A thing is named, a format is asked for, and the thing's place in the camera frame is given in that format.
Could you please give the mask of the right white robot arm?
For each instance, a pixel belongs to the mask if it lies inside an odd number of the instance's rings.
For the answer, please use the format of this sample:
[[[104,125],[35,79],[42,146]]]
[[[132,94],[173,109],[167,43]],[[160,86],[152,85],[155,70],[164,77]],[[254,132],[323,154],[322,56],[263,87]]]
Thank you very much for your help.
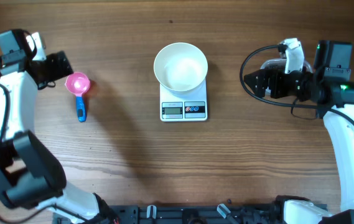
[[[278,196],[259,214],[268,223],[354,223],[354,82],[350,81],[352,45],[321,40],[315,61],[305,64],[301,42],[286,39],[275,45],[280,57],[252,73],[240,72],[241,86],[264,103],[314,110],[332,141],[341,187],[340,211],[330,213],[302,197]]]

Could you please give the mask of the pink scoop blue handle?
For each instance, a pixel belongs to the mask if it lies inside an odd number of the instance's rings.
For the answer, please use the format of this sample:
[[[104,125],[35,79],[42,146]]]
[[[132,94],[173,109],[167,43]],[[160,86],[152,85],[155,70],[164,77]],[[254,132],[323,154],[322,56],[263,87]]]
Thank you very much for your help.
[[[85,122],[87,113],[83,95],[90,89],[90,79],[82,72],[69,75],[65,81],[67,90],[75,96],[75,106],[79,122]]]

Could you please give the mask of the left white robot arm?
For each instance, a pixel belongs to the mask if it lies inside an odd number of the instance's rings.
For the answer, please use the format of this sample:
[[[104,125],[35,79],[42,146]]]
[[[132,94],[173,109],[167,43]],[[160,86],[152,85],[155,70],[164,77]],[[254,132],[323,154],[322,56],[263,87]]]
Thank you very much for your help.
[[[67,182],[61,163],[34,133],[39,90],[64,79],[83,122],[90,79],[73,71],[64,52],[46,55],[38,33],[7,30],[0,33],[0,48],[0,202],[34,215],[50,210],[72,223],[117,223],[100,196]]]

